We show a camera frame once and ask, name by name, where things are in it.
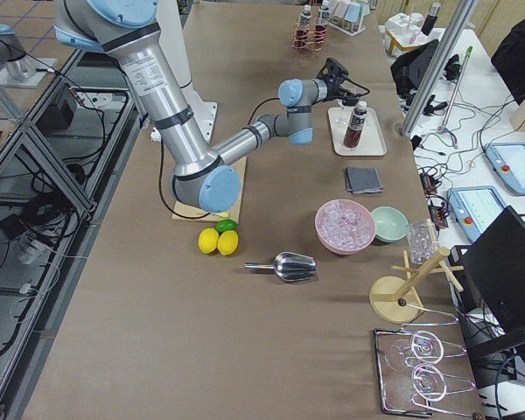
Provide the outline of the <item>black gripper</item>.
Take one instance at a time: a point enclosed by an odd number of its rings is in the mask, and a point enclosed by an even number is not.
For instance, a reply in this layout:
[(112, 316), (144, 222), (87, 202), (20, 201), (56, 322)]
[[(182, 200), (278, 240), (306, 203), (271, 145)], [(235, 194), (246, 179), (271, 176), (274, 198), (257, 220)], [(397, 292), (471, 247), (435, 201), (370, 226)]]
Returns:
[[(321, 99), (322, 102), (331, 102), (333, 100), (337, 100), (343, 95), (348, 94), (358, 97), (359, 101), (362, 96), (368, 95), (370, 93), (370, 90), (367, 87), (364, 87), (361, 84), (351, 80), (349, 78), (348, 70), (332, 57), (328, 57), (325, 60), (325, 64), (319, 70), (317, 78), (323, 81), (326, 85), (326, 94), (325, 97)], [(355, 87), (362, 89), (363, 92), (352, 93), (347, 88), (342, 86), (344, 82), (349, 82)]]

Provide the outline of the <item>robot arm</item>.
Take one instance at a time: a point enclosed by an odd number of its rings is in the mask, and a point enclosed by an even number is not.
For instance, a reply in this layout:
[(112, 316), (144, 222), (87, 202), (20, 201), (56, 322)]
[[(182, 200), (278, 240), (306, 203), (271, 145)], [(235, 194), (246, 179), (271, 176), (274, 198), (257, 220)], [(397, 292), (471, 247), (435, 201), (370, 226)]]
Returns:
[(280, 85), (284, 114), (260, 115), (228, 140), (211, 146), (159, 44), (157, 9), (155, 1), (58, 1), (54, 28), (60, 43), (105, 53), (118, 62), (175, 161), (171, 189), (181, 203), (208, 213), (228, 210), (242, 189), (232, 163), (273, 137), (308, 144), (314, 104), (340, 100), (354, 105), (360, 98), (342, 86), (348, 71), (329, 58), (316, 78)]

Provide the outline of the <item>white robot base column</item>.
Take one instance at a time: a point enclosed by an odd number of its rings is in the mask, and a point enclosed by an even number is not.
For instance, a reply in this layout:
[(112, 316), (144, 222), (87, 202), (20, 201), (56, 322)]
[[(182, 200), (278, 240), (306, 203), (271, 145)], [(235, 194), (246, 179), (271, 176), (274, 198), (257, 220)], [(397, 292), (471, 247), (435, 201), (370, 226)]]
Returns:
[(214, 101), (204, 101), (193, 86), (178, 2), (157, 1), (157, 22), (161, 28), (160, 47), (181, 92), (187, 103), (192, 107), (195, 121), (199, 125), (203, 137), (209, 144), (214, 131), (218, 105)]

